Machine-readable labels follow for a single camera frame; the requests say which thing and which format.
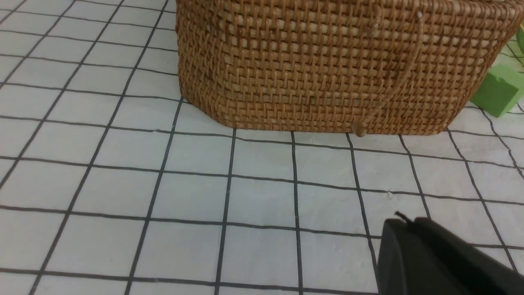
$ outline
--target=woven texture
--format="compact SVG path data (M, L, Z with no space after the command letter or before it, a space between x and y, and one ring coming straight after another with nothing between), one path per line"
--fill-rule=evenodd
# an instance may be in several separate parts
M177 0L182 96L234 128L435 134L521 0Z

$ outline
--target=white floor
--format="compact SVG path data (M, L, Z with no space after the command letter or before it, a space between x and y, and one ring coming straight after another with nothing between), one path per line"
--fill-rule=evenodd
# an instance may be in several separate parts
M175 10L0 1L1 294L376 294L397 209L524 272L520 106L432 137L234 131L180 97Z

